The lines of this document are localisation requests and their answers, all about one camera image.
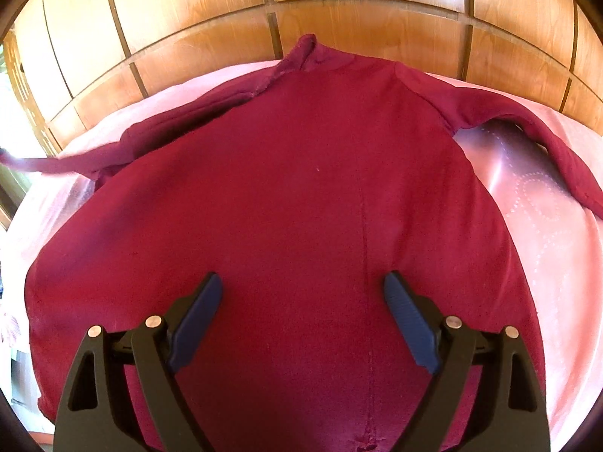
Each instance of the maroon coat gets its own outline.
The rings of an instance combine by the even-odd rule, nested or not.
[[[133,125],[119,143],[62,160],[0,158],[102,185],[28,274],[40,408],[55,418],[90,326],[135,327],[212,270],[222,304],[177,380],[218,452],[389,450],[429,381],[384,303],[394,269],[473,328],[519,328],[544,389],[517,251],[452,140],[493,117],[543,144],[575,198],[603,215],[592,173],[523,106],[314,36],[275,68]],[[464,429],[470,381],[447,445]]]

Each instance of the red fabric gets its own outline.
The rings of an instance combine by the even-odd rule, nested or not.
[[[134,327],[211,270],[224,298],[177,380],[218,452],[391,448],[429,381],[383,300],[394,269],[444,314],[488,331],[518,327],[544,389],[519,257],[451,138],[500,116],[541,141],[601,217],[586,165],[521,105],[313,36],[274,69],[132,126],[113,146],[119,161],[71,159],[103,186],[28,274],[40,408],[55,418],[91,325]],[[137,160],[113,166],[128,155]],[[475,378],[447,446],[462,435]],[[159,447],[130,381],[145,436]]]

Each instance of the pink blanket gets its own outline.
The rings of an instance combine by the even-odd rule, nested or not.
[[[63,154],[119,140],[135,122],[188,103],[236,76],[275,62],[226,68],[172,87],[105,118],[75,139]],[[455,86],[473,87],[441,78]],[[561,137],[601,184],[603,140],[544,105],[510,96]],[[574,434],[603,388],[603,221],[566,191],[546,151],[508,123],[461,131],[455,140],[505,216],[539,313],[546,358],[547,411],[552,448]],[[92,194],[92,183],[73,175],[42,176],[27,194],[0,254],[3,306],[19,322],[16,346],[28,347],[23,291],[29,266],[41,247]]]

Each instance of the metal pin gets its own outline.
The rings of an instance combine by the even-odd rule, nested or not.
[[[145,321],[147,328],[157,328],[161,324],[161,316],[149,316]]]
[[[458,330],[462,326],[462,321],[458,316],[448,316],[446,318],[446,326],[453,330]]]
[[[505,328],[505,334],[509,338],[517,338],[519,336],[519,330],[515,326],[507,326]]]
[[[94,326],[90,327],[90,329],[88,330],[88,336],[90,338],[96,338],[102,332],[103,332],[103,329],[99,325],[94,325]]]

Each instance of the wooden wall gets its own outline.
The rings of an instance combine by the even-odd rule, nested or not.
[[[61,147],[166,87],[278,59],[308,32],[603,134],[603,45],[574,0],[30,0],[14,31],[39,126]]]

